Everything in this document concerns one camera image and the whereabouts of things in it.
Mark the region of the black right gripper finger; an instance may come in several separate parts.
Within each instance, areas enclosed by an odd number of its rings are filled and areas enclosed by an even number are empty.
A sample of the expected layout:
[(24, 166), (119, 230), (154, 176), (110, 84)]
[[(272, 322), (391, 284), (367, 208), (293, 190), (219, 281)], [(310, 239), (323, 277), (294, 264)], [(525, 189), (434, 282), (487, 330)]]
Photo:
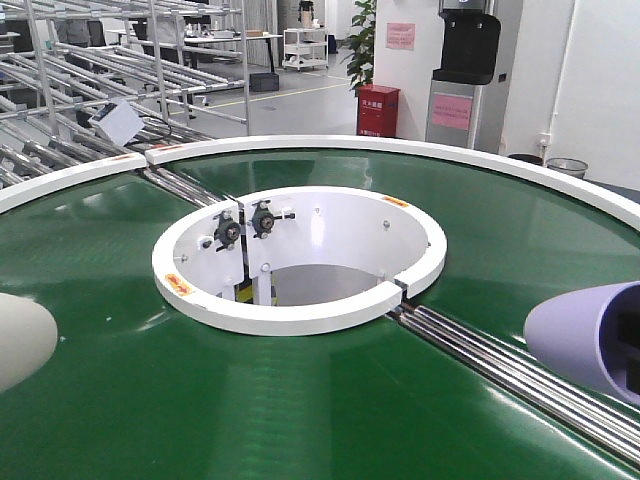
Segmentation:
[(619, 313), (617, 337), (620, 342), (640, 342), (640, 316), (638, 313)]
[(621, 373), (621, 386), (632, 393), (640, 393), (640, 369), (638, 363), (626, 363)]

